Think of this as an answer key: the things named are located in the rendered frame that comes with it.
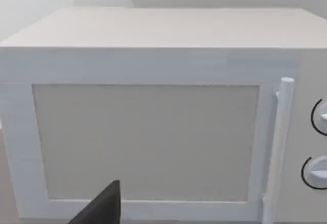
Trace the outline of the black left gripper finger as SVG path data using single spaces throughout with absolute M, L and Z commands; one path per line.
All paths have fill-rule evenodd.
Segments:
M 70 220 L 68 224 L 120 224 L 120 221 L 120 181 L 115 180 Z

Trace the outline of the pale microwave door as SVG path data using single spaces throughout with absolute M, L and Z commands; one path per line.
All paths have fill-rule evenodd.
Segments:
M 118 178 L 126 220 L 259 221 L 273 89 L 0 84 L 18 215 L 69 219 Z

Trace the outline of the pale microwave oven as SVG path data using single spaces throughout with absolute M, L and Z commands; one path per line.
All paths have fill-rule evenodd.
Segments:
M 327 137 L 310 122 L 327 101 L 327 20 L 301 9 L 70 8 L 0 43 L 0 84 L 272 85 L 261 220 L 210 222 L 262 223 L 283 77 L 295 86 L 274 223 L 327 224 L 327 190 L 300 176 L 308 157 L 327 156 Z

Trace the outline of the white microwave knob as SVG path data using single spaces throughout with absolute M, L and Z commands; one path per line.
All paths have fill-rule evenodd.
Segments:
M 300 176 L 307 187 L 327 190 L 327 156 L 308 157 L 302 165 Z
M 327 137 L 327 101 L 319 99 L 312 108 L 310 122 L 313 129 Z

